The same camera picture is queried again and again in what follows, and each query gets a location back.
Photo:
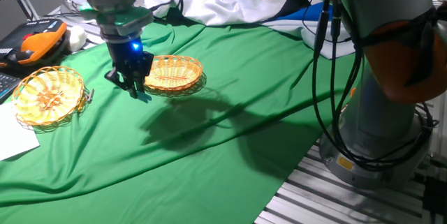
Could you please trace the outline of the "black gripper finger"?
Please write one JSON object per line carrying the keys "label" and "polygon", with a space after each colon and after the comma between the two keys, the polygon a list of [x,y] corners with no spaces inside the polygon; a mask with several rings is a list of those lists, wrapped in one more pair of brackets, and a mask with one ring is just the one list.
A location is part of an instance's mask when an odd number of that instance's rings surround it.
{"label": "black gripper finger", "polygon": [[112,82],[116,86],[118,86],[120,89],[129,92],[129,95],[132,98],[138,97],[134,82],[126,78],[125,76],[121,76],[116,68],[113,68],[112,70],[108,71],[104,75],[104,78]]}
{"label": "black gripper finger", "polygon": [[136,91],[145,92],[146,77],[150,75],[150,72],[136,72],[135,73],[135,87]]}

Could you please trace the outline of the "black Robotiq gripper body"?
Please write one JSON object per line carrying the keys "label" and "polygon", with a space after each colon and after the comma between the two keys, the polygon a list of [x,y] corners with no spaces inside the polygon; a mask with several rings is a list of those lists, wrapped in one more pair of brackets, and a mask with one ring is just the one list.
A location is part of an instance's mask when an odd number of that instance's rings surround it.
{"label": "black Robotiq gripper body", "polygon": [[107,42],[107,46],[114,67],[126,78],[143,81],[150,74],[154,55],[144,51],[140,37]]}

